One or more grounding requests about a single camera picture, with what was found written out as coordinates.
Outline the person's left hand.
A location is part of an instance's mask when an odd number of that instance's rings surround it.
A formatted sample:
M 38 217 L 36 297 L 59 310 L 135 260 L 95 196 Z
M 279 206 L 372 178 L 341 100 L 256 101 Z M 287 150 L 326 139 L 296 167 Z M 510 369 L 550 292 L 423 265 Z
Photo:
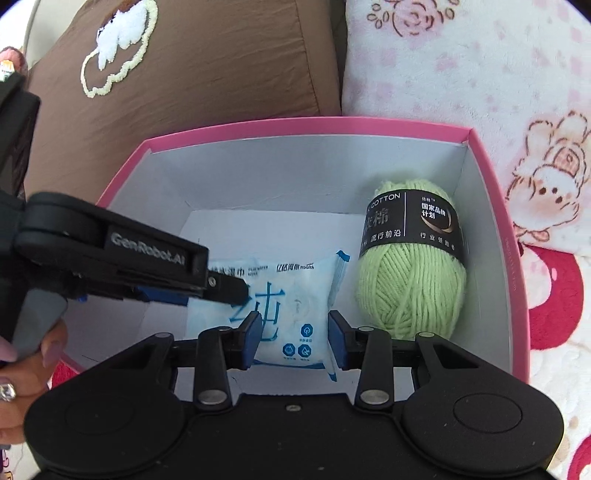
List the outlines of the person's left hand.
M 59 320 L 45 335 L 39 349 L 31 356 L 9 363 L 1 369 L 1 384 L 11 384 L 15 398 L 1 401 L 1 444 L 24 442 L 23 422 L 29 407 L 48 390 L 52 377 L 67 344 L 65 323 Z

